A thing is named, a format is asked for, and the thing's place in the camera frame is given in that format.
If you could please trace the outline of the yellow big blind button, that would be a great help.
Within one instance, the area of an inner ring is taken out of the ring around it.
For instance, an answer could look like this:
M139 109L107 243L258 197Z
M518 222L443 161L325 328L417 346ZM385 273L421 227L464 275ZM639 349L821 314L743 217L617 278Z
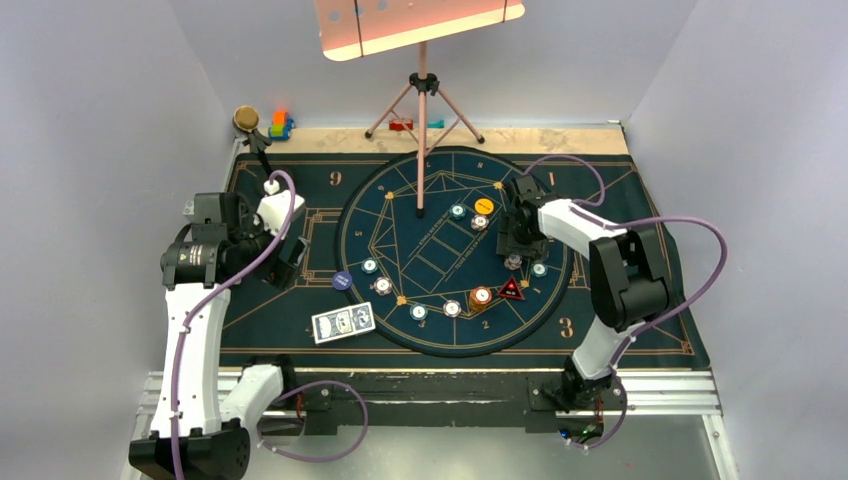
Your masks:
M478 215L491 215L496 210L496 203L489 198L478 198L474 202L474 211Z

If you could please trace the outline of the red triangular dealer button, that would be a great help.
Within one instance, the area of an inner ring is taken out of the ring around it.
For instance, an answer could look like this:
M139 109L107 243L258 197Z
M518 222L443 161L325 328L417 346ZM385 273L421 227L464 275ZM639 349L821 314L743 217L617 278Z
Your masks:
M501 298L507 300L518 300L524 301L525 295L523 293L521 283L516 279L515 276L511 276L498 290L497 295Z

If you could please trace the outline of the purple small blind button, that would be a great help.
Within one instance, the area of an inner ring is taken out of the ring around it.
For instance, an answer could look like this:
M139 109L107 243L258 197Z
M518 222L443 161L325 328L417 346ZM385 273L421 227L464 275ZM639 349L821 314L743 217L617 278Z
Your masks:
M331 285L337 291L348 290L353 283L352 275L348 271L337 271L331 278Z

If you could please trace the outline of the orange poker chip stack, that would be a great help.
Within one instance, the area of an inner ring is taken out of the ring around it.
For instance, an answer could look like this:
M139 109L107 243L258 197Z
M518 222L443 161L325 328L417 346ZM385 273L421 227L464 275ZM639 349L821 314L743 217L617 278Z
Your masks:
M472 313L485 311L493 301L493 294L487 287L479 286L469 292L468 307Z

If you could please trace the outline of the blue playing card box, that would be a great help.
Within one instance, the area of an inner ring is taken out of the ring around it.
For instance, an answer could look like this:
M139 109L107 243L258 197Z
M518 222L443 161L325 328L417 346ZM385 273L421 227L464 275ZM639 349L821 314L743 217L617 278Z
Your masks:
M370 302L315 314L311 317L311 322L316 345L358 336L376 328L375 314Z

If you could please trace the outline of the green poker chip stack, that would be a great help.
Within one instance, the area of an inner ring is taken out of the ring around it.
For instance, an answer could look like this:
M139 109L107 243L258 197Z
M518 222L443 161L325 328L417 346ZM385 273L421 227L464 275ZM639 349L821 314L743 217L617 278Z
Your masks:
M428 308L422 304L413 304L409 309L410 317L416 322L423 322L428 316Z

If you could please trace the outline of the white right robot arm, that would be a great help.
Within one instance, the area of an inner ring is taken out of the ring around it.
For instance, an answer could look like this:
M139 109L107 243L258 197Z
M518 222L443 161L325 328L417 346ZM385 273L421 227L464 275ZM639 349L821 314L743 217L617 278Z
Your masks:
M608 390L617 364L639 328L670 304L659 235L649 227L614 224L575 200L545 191L531 174L507 181L496 251L506 260L540 263L558 241L588 260L595 316L567 356L561 384L546 392L565 411L588 408Z

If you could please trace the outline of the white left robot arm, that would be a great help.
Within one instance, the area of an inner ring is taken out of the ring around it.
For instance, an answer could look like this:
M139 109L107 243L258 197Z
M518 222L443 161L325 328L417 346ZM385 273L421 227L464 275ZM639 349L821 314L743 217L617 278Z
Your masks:
M305 200L268 184L256 209L238 193L199 193L160 259L168 325L165 364L149 433L131 442L129 464L152 479L241 479L260 414L297 399L286 357L252 360L236 386L218 390L223 323L235 286L248 277L287 288L308 247L280 252Z

